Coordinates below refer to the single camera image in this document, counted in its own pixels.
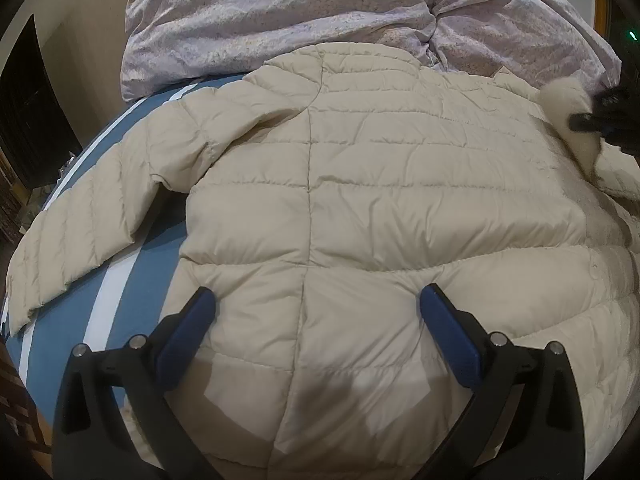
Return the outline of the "lilac floral duvet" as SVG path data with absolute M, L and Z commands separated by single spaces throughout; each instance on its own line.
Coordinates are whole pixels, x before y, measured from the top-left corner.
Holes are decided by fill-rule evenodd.
M 567 0 L 128 0 L 125 30 L 127 101 L 324 42 L 385 44 L 448 72 L 505 68 L 534 87 L 575 77 L 597 92 L 622 71 Z

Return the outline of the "beige puffer down jacket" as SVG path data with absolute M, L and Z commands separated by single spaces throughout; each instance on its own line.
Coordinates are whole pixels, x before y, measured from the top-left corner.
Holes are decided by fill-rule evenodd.
M 507 70 L 439 73 L 318 44 L 141 102 L 35 218 L 9 266 L 16 336 L 186 198 L 160 320 L 217 299 L 169 403 L 227 479 L 408 479 L 469 395 L 418 312 L 437 284 L 486 330 L 564 344 L 585 471 L 639 407 L 639 169 L 588 181 Z

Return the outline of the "blue white striped bed sheet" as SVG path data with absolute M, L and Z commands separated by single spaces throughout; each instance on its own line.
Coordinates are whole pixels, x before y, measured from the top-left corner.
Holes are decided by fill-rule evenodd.
M 134 244 L 42 308 L 21 333 L 9 336 L 9 355 L 45 422 L 54 421 L 75 344 L 110 350 L 157 326 L 185 238 L 186 198 L 160 194 Z

